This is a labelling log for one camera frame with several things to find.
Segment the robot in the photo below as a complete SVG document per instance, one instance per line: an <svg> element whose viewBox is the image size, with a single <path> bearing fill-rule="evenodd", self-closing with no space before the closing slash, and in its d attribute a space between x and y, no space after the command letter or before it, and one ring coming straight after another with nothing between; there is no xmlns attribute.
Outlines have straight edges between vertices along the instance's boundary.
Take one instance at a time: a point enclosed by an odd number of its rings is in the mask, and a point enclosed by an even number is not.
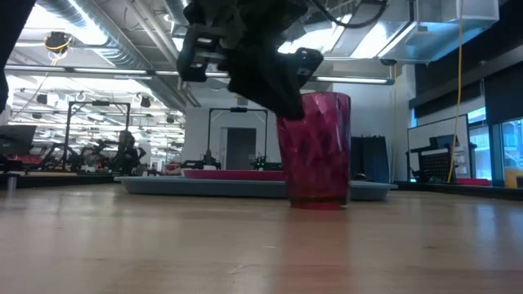
<svg viewBox="0 0 523 294"><path fill-rule="evenodd" d="M320 0L193 0L184 9L190 26L177 60L184 81L205 82L209 64L230 75L228 90L238 93L286 119L304 116L300 88L324 57L317 50L299 48L278 53L289 27L310 5L325 20L348 29L374 24L388 0L362 0L379 5L377 15L360 24L345 24L332 16Z"/></svg>

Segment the table surface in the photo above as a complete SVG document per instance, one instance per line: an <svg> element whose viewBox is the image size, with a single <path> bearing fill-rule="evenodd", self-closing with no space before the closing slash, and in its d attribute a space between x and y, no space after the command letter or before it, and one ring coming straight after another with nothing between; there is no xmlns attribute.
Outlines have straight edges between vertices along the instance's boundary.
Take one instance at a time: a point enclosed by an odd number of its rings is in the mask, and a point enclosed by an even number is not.
<svg viewBox="0 0 523 294"><path fill-rule="evenodd" d="M523 205L413 192L335 212L121 185L0 194L0 293L521 293Z"/></svg>

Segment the red object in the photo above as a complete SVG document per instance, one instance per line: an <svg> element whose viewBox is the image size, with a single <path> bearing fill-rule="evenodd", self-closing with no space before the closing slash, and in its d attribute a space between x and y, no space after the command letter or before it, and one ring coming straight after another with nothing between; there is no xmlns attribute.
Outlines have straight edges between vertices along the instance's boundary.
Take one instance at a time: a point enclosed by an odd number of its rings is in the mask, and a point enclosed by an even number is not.
<svg viewBox="0 0 523 294"><path fill-rule="evenodd" d="M456 183L461 185L480 185L480 186L491 186L490 180L486 179L456 179Z"/></svg>
<svg viewBox="0 0 523 294"><path fill-rule="evenodd" d="M279 150L292 207L339 209L349 188L349 96L332 92L302 96L305 118L278 118Z"/></svg>
<svg viewBox="0 0 523 294"><path fill-rule="evenodd" d="M284 180L282 171L213 171L184 170L187 179L194 180Z"/></svg>

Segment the window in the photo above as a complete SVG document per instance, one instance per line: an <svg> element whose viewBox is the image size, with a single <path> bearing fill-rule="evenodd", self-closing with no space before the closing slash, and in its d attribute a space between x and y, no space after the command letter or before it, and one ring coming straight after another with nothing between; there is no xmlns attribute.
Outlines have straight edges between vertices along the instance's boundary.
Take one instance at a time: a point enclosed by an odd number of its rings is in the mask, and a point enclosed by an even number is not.
<svg viewBox="0 0 523 294"><path fill-rule="evenodd" d="M471 127L469 133L471 143L477 146L472 158L476 166L476 179L492 180L489 127Z"/></svg>
<svg viewBox="0 0 523 294"><path fill-rule="evenodd" d="M523 119L505 122L503 130L503 165L523 168Z"/></svg>
<svg viewBox="0 0 523 294"><path fill-rule="evenodd" d="M487 119L486 108L482 107L468 113L468 123L478 123Z"/></svg>

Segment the door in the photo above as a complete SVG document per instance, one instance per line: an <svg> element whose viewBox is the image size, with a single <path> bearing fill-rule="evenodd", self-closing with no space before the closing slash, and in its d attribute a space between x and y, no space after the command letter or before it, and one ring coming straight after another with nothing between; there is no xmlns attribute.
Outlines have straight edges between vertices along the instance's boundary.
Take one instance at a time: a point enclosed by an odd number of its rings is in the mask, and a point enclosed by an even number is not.
<svg viewBox="0 0 523 294"><path fill-rule="evenodd" d="M252 170L256 159L256 129L235 128L227 130L227 169Z"/></svg>

